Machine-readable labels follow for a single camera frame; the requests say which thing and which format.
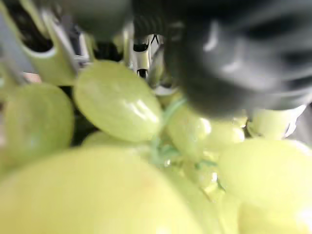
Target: green grape stem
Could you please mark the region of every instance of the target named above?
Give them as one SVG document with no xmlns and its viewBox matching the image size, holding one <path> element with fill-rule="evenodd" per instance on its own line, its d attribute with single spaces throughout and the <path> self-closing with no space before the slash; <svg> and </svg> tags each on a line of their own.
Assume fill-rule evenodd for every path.
<svg viewBox="0 0 312 234">
<path fill-rule="evenodd" d="M 163 166 L 164 165 L 164 158 L 169 158 L 169 157 L 175 157 L 178 154 L 178 151 L 174 148 L 170 149 L 161 149 L 161 139 L 160 139 L 160 134 L 164 131 L 166 125 L 168 124 L 171 116 L 177 111 L 177 109 L 182 106 L 184 103 L 186 103 L 186 98 L 181 98 L 177 101 L 174 101 L 171 103 L 166 111 L 163 114 L 163 122 L 161 125 L 161 128 L 158 132 L 157 135 L 155 135 L 152 139 L 151 142 L 151 155 L 152 155 L 152 163 L 157 165 L 157 166 Z"/>
</svg>

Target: green grape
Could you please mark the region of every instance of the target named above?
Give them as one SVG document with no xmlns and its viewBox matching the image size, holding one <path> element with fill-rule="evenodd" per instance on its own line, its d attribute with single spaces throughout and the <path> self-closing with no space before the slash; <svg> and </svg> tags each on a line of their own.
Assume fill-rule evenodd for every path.
<svg viewBox="0 0 312 234">
<path fill-rule="evenodd" d="M 259 207 L 312 207 L 312 155 L 290 140 L 250 139 L 223 151 L 219 178 L 228 193 Z"/>
<path fill-rule="evenodd" d="M 70 100 L 58 87 L 30 84 L 18 87 L 4 109 L 7 146 L 18 164 L 69 146 L 74 128 Z"/>
<path fill-rule="evenodd" d="M 233 122 L 237 123 L 241 128 L 246 127 L 247 120 L 248 118 L 245 110 L 243 110 L 240 115 L 233 117 Z"/>
<path fill-rule="evenodd" d="M 125 144 L 131 144 L 131 142 L 127 142 L 124 140 L 119 140 L 116 139 L 110 135 L 108 135 L 107 133 L 101 132 L 101 131 L 97 131 L 94 133 L 89 134 L 86 139 L 82 142 L 82 146 L 94 146 L 94 145 L 125 145 Z"/>
<path fill-rule="evenodd" d="M 124 148 L 76 148 L 0 184 L 4 234 L 203 234 L 165 176 Z"/>
<path fill-rule="evenodd" d="M 221 189 L 219 187 L 214 190 L 208 191 L 208 193 L 205 193 L 208 196 L 209 200 L 213 203 L 218 203 L 225 195 L 224 189 Z"/>
<path fill-rule="evenodd" d="M 126 67 L 97 61 L 83 70 L 74 98 L 87 119 L 114 137 L 139 142 L 158 133 L 162 111 L 148 85 Z"/>
<path fill-rule="evenodd" d="M 310 234 L 312 213 L 287 213 L 261 209 L 243 203 L 239 209 L 241 234 Z"/>
<path fill-rule="evenodd" d="M 272 140 L 283 139 L 290 123 L 296 120 L 294 114 L 293 110 L 256 110 L 253 113 L 252 121 L 248 122 L 248 132 L 252 137 L 261 136 Z"/>
<path fill-rule="evenodd" d="M 200 222 L 204 233 L 221 234 L 217 212 L 213 204 L 205 194 L 199 190 L 191 181 L 183 177 L 178 168 L 167 167 L 163 169 L 165 175 L 181 193 L 189 208 Z"/>
<path fill-rule="evenodd" d="M 16 162 L 10 157 L 6 147 L 0 148 L 0 179 L 12 169 L 17 167 Z"/>
<path fill-rule="evenodd" d="M 181 106 L 171 117 L 167 131 L 174 145 L 190 160 L 216 160 L 220 150 L 242 142 L 243 130 L 231 121 L 202 117 L 188 105 Z"/>
<path fill-rule="evenodd" d="M 186 177 L 207 194 L 218 187 L 216 165 L 209 165 L 205 162 L 184 161 L 183 172 Z"/>
<path fill-rule="evenodd" d="M 144 159 L 149 159 L 151 154 L 151 147 L 148 143 L 133 143 L 119 140 L 100 131 L 89 134 L 89 136 L 86 137 L 81 145 L 84 147 L 93 147 L 97 145 L 117 146 L 120 148 L 124 147 L 127 149 L 132 149 L 133 151 L 140 154 Z"/>
<path fill-rule="evenodd" d="M 165 95 L 165 96 L 157 96 L 161 106 L 163 108 L 168 107 L 171 103 L 173 103 L 174 101 L 177 101 L 179 99 L 181 99 L 183 97 L 183 94 L 180 91 L 177 91 L 171 95 Z"/>
<path fill-rule="evenodd" d="M 234 196 L 223 193 L 223 196 L 215 206 L 223 233 L 241 234 L 238 226 L 238 215 L 241 201 Z"/>
</svg>

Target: grape bunch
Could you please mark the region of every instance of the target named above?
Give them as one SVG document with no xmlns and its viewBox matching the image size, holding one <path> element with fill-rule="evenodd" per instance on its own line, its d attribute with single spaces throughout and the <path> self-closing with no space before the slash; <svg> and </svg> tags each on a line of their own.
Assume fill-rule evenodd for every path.
<svg viewBox="0 0 312 234">
<path fill-rule="evenodd" d="M 77 111 L 96 131 L 73 145 Z M 121 63 L 86 66 L 72 98 L 19 86 L 3 115 L 0 233 L 312 233 L 307 146 L 248 138 L 246 116 L 203 116 Z"/>
</svg>

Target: grape stem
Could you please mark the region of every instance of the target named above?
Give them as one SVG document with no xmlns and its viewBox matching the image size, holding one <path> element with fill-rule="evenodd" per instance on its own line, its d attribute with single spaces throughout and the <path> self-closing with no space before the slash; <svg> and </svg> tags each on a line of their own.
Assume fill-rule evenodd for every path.
<svg viewBox="0 0 312 234">
<path fill-rule="evenodd" d="M 164 161 L 162 158 L 167 158 L 165 154 L 172 153 L 172 149 L 169 150 L 161 150 L 160 145 L 161 145 L 161 140 L 160 140 L 160 134 L 164 131 L 166 125 L 168 124 L 171 116 L 177 111 L 177 109 L 182 106 L 184 103 L 186 103 L 186 98 L 181 98 L 177 101 L 174 101 L 171 103 L 168 108 L 165 110 L 163 114 L 163 121 L 160 127 L 160 130 L 157 135 L 155 135 L 152 139 L 151 142 L 151 156 L 152 156 L 152 163 L 157 165 L 157 166 L 163 166 Z"/>
</svg>

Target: blurry grape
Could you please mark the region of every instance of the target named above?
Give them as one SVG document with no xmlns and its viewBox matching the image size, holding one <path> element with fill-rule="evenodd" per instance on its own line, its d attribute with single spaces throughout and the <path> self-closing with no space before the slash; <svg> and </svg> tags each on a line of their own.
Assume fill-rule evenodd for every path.
<svg viewBox="0 0 312 234">
<path fill-rule="evenodd" d="M 173 114 L 167 131 L 174 145 L 194 161 L 215 160 L 220 150 L 245 139 L 238 125 L 202 117 L 188 105 L 181 106 Z"/>
<path fill-rule="evenodd" d="M 242 110 L 240 115 L 233 118 L 233 122 L 238 124 L 241 128 L 246 127 L 247 120 L 248 117 L 245 110 Z"/>
<path fill-rule="evenodd" d="M 202 188 L 206 193 L 216 189 L 217 184 L 217 167 L 205 162 L 184 161 L 183 172 L 193 183 Z"/>
<path fill-rule="evenodd" d="M 187 178 L 182 177 L 177 168 L 165 168 L 164 173 L 182 194 L 186 203 L 200 222 L 204 233 L 221 234 L 217 212 L 205 194 Z"/>
<path fill-rule="evenodd" d="M 241 201 L 229 194 L 223 194 L 216 203 L 218 217 L 224 234 L 241 234 L 238 229 L 238 214 Z"/>
<path fill-rule="evenodd" d="M 69 146 L 74 113 L 58 87 L 30 84 L 18 87 L 8 98 L 4 122 L 9 154 L 24 164 Z"/>
<path fill-rule="evenodd" d="M 168 107 L 174 101 L 177 101 L 183 97 L 183 94 L 180 91 L 176 91 L 171 95 L 157 96 L 161 106 L 163 108 Z"/>
<path fill-rule="evenodd" d="M 160 104 L 144 80 L 121 64 L 97 61 L 87 67 L 74 98 L 90 122 L 114 137 L 139 142 L 159 131 Z"/>
<path fill-rule="evenodd" d="M 296 110 L 256 110 L 252 120 L 248 122 L 247 129 L 252 137 L 265 137 L 267 139 L 280 140 L 290 124 L 296 120 Z"/>
<path fill-rule="evenodd" d="M 310 234 L 312 210 L 287 213 L 264 210 L 243 203 L 238 225 L 241 234 Z"/>
<path fill-rule="evenodd" d="M 0 184 L 4 234 L 203 234 L 178 192 L 124 148 L 69 150 Z"/>
<path fill-rule="evenodd" d="M 219 158 L 219 178 L 228 193 L 267 209 L 312 207 L 312 155 L 290 140 L 250 139 Z"/>
<path fill-rule="evenodd" d="M 81 145 L 84 147 L 94 147 L 97 145 L 117 146 L 120 148 L 124 147 L 129 150 L 132 149 L 134 152 L 142 155 L 145 159 L 149 159 L 151 154 L 151 147 L 149 143 L 133 143 L 119 140 L 100 131 L 89 134 Z"/>
<path fill-rule="evenodd" d="M 208 193 L 206 193 L 206 195 L 211 202 L 218 203 L 225 195 L 225 191 L 218 187 L 214 190 L 209 191 Z"/>
</svg>

